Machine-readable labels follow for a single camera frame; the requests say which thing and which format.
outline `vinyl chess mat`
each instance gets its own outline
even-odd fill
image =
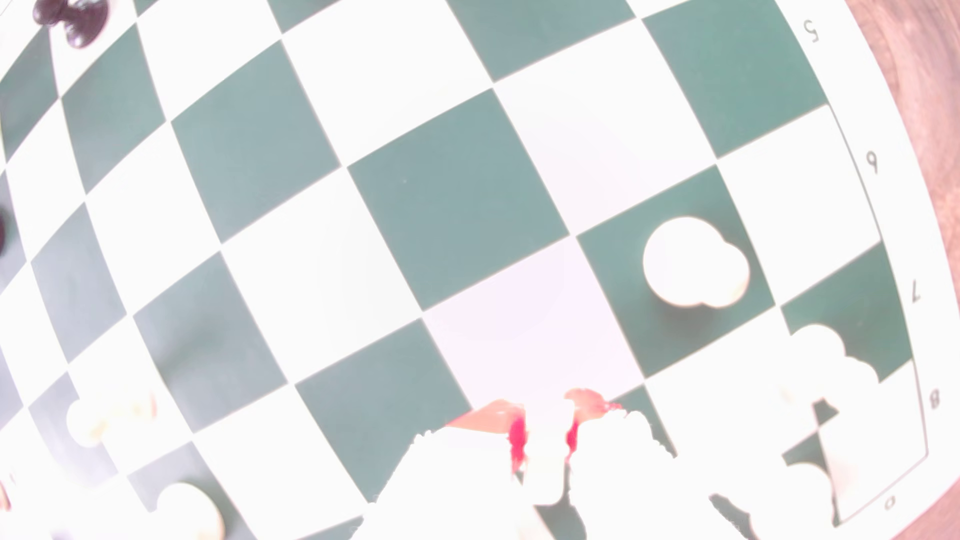
[[[673,454],[817,464],[841,528],[891,504],[936,406],[919,293],[793,4],[113,0],[78,51],[13,0],[0,459],[133,512],[195,483],[230,540],[339,540],[415,434],[584,386]],[[683,215],[747,257],[733,306],[647,285]],[[758,406],[810,324],[876,370],[869,412]],[[70,404],[130,388],[154,428],[77,445]],[[583,540],[565,502],[530,511]]]

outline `red marking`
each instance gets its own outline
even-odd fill
[[[587,420],[600,418],[611,410],[623,408],[604,401],[603,396],[587,388],[573,388],[564,394],[564,399],[573,402],[573,425],[566,433],[570,454],[577,450],[577,429]],[[452,428],[503,433],[510,440],[510,456],[514,472],[523,464],[523,447],[527,443],[527,428],[523,405],[496,400],[447,424]]]

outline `green square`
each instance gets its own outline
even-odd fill
[[[0,80],[0,128],[7,161],[55,101],[50,33],[41,28]]]
[[[813,404],[813,414],[817,417],[817,426],[826,424],[830,418],[836,416],[840,411],[827,403],[827,400],[820,400]]]
[[[536,506],[537,513],[554,540],[585,540],[587,530],[577,509],[570,503],[570,467],[564,467],[564,495],[555,504]]]
[[[155,3],[156,0],[133,0],[133,4],[136,6],[137,16],[142,15],[143,12],[147,11],[147,9]]]
[[[913,357],[897,283],[882,243],[782,307],[790,333],[821,324],[843,338],[847,355],[884,380]]]
[[[43,246],[33,268],[68,362],[127,314],[86,205],[80,205]]]
[[[424,309],[567,234],[492,90],[349,171]]]
[[[221,241],[339,166],[279,41],[173,127]]]
[[[27,263],[20,230],[16,225],[16,213],[13,211],[6,171],[0,173],[0,222],[0,293],[3,293],[20,268]]]
[[[414,437],[470,411],[422,320],[297,384],[367,501],[375,501]]]
[[[20,401],[20,393],[13,383],[7,359],[3,357],[3,351],[0,351],[0,430],[7,426],[21,408],[23,402]]]
[[[219,253],[154,298],[133,321],[194,432],[286,383]]]
[[[274,11],[276,24],[281,32],[297,26],[323,8],[332,6],[337,0],[267,0]]]
[[[448,0],[495,80],[634,18],[625,0]]]
[[[722,309],[673,307],[647,284],[643,276],[647,240],[664,221],[685,215],[709,222],[749,261],[750,285],[736,304]],[[646,377],[774,305],[754,246],[716,167],[601,223],[579,238]]]
[[[163,123],[135,24],[63,95],[63,113],[89,193]]]
[[[717,156],[827,102],[775,0],[690,0],[644,22]]]
[[[824,448],[820,444],[820,432],[815,432],[796,446],[783,453],[783,461],[787,465],[797,463],[810,463],[823,469],[827,474],[830,470],[827,467],[827,458],[824,456]]]

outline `dark chess piece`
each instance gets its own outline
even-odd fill
[[[97,38],[107,24],[108,14],[107,0],[80,0],[74,5],[68,0],[36,0],[34,4],[36,24],[54,26],[63,21],[66,42],[75,49],[82,49]]]

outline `wooden table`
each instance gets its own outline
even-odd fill
[[[903,116],[960,292],[960,0],[847,3]],[[960,540],[960,481],[897,537],[922,539]]]

